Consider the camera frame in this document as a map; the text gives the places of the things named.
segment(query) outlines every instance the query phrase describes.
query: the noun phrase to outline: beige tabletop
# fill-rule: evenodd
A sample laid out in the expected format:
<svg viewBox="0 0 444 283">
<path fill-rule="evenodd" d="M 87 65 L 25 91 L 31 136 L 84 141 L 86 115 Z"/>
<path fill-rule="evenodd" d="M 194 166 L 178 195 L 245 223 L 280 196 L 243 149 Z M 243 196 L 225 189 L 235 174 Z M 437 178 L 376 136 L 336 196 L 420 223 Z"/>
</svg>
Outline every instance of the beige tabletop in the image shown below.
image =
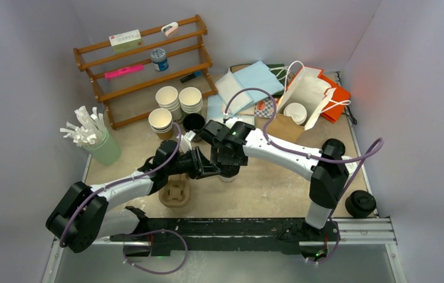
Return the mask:
<svg viewBox="0 0 444 283">
<path fill-rule="evenodd" d="M 214 75 L 213 80 L 217 80 L 219 77 Z M 122 82 L 119 80 L 113 81 L 111 88 L 117 88 L 116 84 L 120 83 Z M 180 84 L 179 80 L 171 80 L 168 85 L 176 87 L 179 91 L 187 86 L 197 87 L 202 92 L 209 89 L 202 77 L 195 78 L 185 84 Z M 157 108 L 154 94 L 162 86 L 164 85 L 151 87 L 113 100 L 111 106 L 117 121 Z M 206 116 L 206 105 L 207 101 L 204 100 L 204 116 Z M 261 129 L 265 122 L 266 119 L 257 118 L 255 125 Z M 105 183 L 129 175 L 142 166 L 148 157 L 154 155 L 161 142 L 146 119 L 117 130 L 110 130 L 110 132 L 121 146 L 121 157 L 110 166 L 104 166 L 92 160 L 86 178 L 88 185 Z M 345 115 L 342 115 L 339 121 L 334 124 L 320 117 L 312 129 L 305 131 L 300 136 L 296 144 L 320 148 L 330 138 L 339 139 L 345 144 L 346 155 L 357 156 Z M 193 143 L 193 145 L 199 146 L 203 154 L 209 158 L 210 147 L 206 142 Z M 157 193 L 131 200 L 126 205 L 142 209 L 148 217 L 305 217 L 310 205 L 309 185 L 309 181 L 294 172 L 264 160 L 249 158 L 248 166 L 241 167 L 239 175 L 231 183 L 221 182 L 218 177 L 190 180 L 191 200 L 183 208 L 163 206 Z M 344 200 L 354 190 L 367 190 L 362 170 L 340 200 L 334 217 L 350 217 L 345 209 Z"/>
</svg>

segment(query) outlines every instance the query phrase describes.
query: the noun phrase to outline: wooden shelf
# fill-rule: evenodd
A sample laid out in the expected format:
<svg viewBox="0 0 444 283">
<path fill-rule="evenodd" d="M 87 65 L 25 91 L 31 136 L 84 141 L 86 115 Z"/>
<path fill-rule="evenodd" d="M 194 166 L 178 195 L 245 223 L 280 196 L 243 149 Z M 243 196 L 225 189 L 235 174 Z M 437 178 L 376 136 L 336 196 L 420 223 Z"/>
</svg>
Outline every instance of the wooden shelf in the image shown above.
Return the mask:
<svg viewBox="0 0 444 283">
<path fill-rule="evenodd" d="M 110 106 L 109 106 L 109 101 L 114 98 L 121 97 L 126 94 L 130 94 L 130 93 L 135 92 L 137 90 L 141 90 L 143 88 L 150 87 L 155 84 L 165 82 L 167 80 L 172 80 L 174 78 L 183 77 L 185 75 L 194 73 L 195 71 L 201 71 L 211 88 L 210 91 L 203 93 L 203 97 L 211 96 L 211 95 L 217 93 L 215 84 L 213 83 L 211 76 L 209 75 L 209 72 L 208 72 L 208 68 L 213 65 L 213 62 L 212 62 L 211 57 L 209 56 L 208 52 L 206 51 L 206 48 L 203 43 L 203 38 L 202 38 L 203 35 L 208 34 L 208 29 L 206 28 L 206 24 L 204 23 L 204 21 L 202 20 L 202 18 L 199 15 L 196 15 L 195 17 L 192 17 L 192 18 L 183 19 L 181 21 L 178 21 L 177 23 L 179 24 L 179 26 L 196 23 L 198 29 L 196 31 L 190 32 L 188 34 L 179 35 L 179 36 L 173 37 L 173 38 L 168 38 L 167 40 L 163 40 L 160 42 L 145 45 L 145 46 L 142 46 L 137 49 L 114 54 L 114 55 L 104 57 L 104 58 L 101 58 L 101 59 L 98 59 L 95 61 L 91 61 L 91 62 L 85 62 L 82 54 L 96 51 L 96 50 L 99 50 L 102 48 L 110 47 L 111 46 L 110 41 L 104 41 L 104 42 L 100 42 L 100 43 L 93 44 L 93 45 L 86 46 L 86 47 L 82 47 L 82 48 L 74 48 L 74 59 L 76 61 L 76 66 L 78 67 L 78 69 L 80 71 L 85 71 L 87 73 L 88 77 L 90 78 L 90 83 L 92 85 L 92 88 L 93 88 L 93 91 L 95 94 L 95 98 L 97 99 L 98 102 L 101 102 L 105 105 L 106 112 L 109 117 L 109 122 L 110 122 L 113 129 L 128 125 L 130 123 L 133 123 L 135 121 L 139 121 L 141 119 L 145 119 L 149 116 L 150 112 L 140 114 L 138 116 L 129 118 L 124 121 L 118 121 L 118 122 L 114 121 L 113 113 L 112 113 Z M 140 31 L 140 35 L 145 37 L 147 35 L 161 32 L 161 27 L 162 26 L 147 29 L 144 31 Z M 105 93 L 103 91 L 102 87 L 100 86 L 100 84 L 98 83 L 99 79 L 105 77 L 105 73 L 93 74 L 93 72 L 90 70 L 91 67 L 95 67 L 95 66 L 102 65 L 105 63 L 113 62 L 115 60 L 118 60 L 118 59 L 121 59 L 124 57 L 128 57 L 128 56 L 138 54 L 141 52 L 145 52 L 148 50 L 152 50 L 154 48 L 158 48 L 158 47 L 161 47 L 164 45 L 168 45 L 168 44 L 172 44 L 172 43 L 179 42 L 182 40 L 186 40 L 186 39 L 192 38 L 192 37 L 197 37 L 197 39 L 198 39 L 197 44 L 189 46 L 189 47 L 185 47 L 185 48 L 182 48 L 179 50 L 168 52 L 167 57 L 168 58 L 174 57 L 176 55 L 180 55 L 180 54 L 197 49 L 199 51 L 200 64 L 195 65 L 193 67 L 185 68 L 183 70 L 180 70 L 180 71 L 177 71 L 177 72 L 174 72 L 171 74 L 167 74 L 167 75 L 164 75 L 159 78 L 154 78 L 149 81 L 144 81 L 142 83 L 138 83 L 136 85 L 132 85 L 130 87 L 123 88 L 121 90 L 113 91 L 111 93 Z M 134 66 L 134 65 L 146 65 L 151 62 L 152 62 L 151 59 L 146 59 L 146 60 L 135 62 L 135 63 L 129 64 L 129 65 L 124 65 L 124 66 L 121 66 L 120 68 L 116 68 L 116 69 L 113 69 L 110 71 L 115 71 L 115 70 L 118 70 L 118 69 L 121 69 L 124 67 L 130 67 L 130 66 Z"/>
</svg>

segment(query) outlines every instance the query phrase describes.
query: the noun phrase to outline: green cup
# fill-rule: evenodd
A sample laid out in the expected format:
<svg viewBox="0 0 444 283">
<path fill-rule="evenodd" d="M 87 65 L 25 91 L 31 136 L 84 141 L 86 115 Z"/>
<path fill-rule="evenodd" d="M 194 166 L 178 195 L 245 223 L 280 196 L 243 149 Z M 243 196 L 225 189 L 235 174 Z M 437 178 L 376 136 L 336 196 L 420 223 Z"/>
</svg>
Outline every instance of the green cup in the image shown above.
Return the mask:
<svg viewBox="0 0 444 283">
<path fill-rule="evenodd" d="M 121 156 L 121 147 L 119 147 L 119 144 L 117 144 L 109 131 L 106 131 L 106 135 L 101 143 L 95 146 L 83 146 L 83 148 L 103 165 L 111 165 Z"/>
</svg>

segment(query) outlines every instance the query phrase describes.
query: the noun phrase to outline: pink marker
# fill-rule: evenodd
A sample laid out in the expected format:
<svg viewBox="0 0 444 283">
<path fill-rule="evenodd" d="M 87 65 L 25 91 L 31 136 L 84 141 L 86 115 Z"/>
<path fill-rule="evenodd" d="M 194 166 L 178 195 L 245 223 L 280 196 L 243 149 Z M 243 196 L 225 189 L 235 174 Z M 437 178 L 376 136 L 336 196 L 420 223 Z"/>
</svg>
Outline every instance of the pink marker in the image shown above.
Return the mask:
<svg viewBox="0 0 444 283">
<path fill-rule="evenodd" d="M 126 67 L 126 68 L 122 68 L 119 69 L 117 71 L 113 71 L 113 72 L 108 72 L 105 73 L 106 75 L 106 79 L 110 80 L 111 78 L 116 78 L 122 75 L 126 75 L 126 74 L 130 74 L 133 72 L 137 72 L 143 69 L 143 65 L 136 65 L 136 66 L 131 66 L 131 67 Z"/>
</svg>

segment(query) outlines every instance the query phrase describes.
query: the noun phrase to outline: small box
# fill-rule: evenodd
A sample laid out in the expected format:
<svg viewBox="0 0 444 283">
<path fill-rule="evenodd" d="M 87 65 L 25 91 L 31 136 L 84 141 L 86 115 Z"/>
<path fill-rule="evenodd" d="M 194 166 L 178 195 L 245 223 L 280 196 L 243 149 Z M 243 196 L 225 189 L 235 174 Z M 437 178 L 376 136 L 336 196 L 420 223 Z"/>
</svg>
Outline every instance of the small box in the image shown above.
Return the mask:
<svg viewBox="0 0 444 283">
<path fill-rule="evenodd" d="M 138 29 L 113 35 L 109 37 L 109 41 L 111 42 L 114 53 L 132 50 L 143 45 L 142 36 L 140 36 Z"/>
</svg>

